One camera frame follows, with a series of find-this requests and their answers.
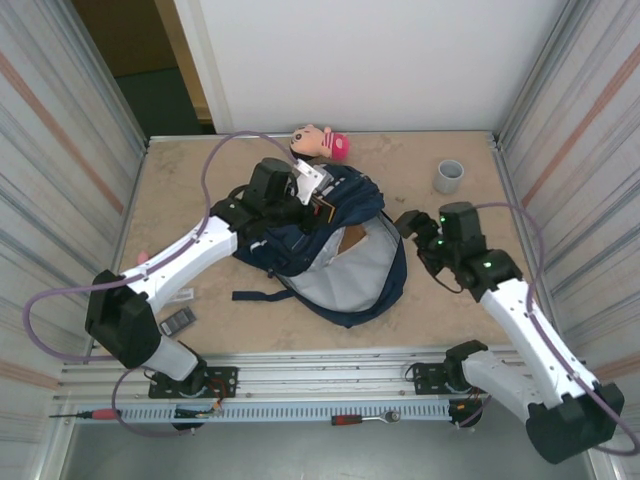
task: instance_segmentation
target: white sticker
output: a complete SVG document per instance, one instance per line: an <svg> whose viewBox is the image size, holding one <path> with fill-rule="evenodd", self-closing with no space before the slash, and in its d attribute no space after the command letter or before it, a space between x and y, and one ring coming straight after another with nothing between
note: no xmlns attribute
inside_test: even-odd
<svg viewBox="0 0 640 480"><path fill-rule="evenodd" d="M188 302L195 298L195 291L193 288L183 288L169 297L165 305L171 305L173 303Z"/></svg>

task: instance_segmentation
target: metal wall panel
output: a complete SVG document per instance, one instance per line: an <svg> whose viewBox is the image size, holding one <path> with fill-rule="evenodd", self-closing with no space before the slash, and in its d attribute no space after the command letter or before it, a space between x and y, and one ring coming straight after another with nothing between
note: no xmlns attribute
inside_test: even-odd
<svg viewBox="0 0 640 480"><path fill-rule="evenodd" d="M555 321L622 386L639 430L640 3L586 3L500 138L516 195L542 228Z"/></svg>
<svg viewBox="0 0 640 480"><path fill-rule="evenodd" d="M0 3L0 478L30 475L60 373L22 306L111 266L145 152L81 28L62 1ZM82 353L86 302L37 304L42 340Z"/></svg>

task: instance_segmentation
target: doorway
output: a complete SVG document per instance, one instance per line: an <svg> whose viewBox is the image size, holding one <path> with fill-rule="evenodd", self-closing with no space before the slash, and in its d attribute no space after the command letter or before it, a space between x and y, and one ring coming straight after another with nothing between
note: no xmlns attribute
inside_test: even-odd
<svg viewBox="0 0 640 480"><path fill-rule="evenodd" d="M145 137L215 133L173 0L71 3Z"/></svg>

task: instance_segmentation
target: small black device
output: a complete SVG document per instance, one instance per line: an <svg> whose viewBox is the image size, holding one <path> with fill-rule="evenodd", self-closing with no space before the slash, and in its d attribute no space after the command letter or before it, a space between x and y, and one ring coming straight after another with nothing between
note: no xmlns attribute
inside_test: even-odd
<svg viewBox="0 0 640 480"><path fill-rule="evenodd" d="M189 307L185 307L160 322L158 326L160 327L160 331L167 337L175 337L189 325L193 325L195 321L196 316L193 311Z"/></svg>

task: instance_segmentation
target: red wrench handle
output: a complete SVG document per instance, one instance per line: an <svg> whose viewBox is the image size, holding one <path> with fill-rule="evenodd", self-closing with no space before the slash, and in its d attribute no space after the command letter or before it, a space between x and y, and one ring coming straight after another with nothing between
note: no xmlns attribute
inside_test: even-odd
<svg viewBox="0 0 640 480"><path fill-rule="evenodd" d="M362 415L334 415L331 417L331 425L357 425L362 423Z"/></svg>

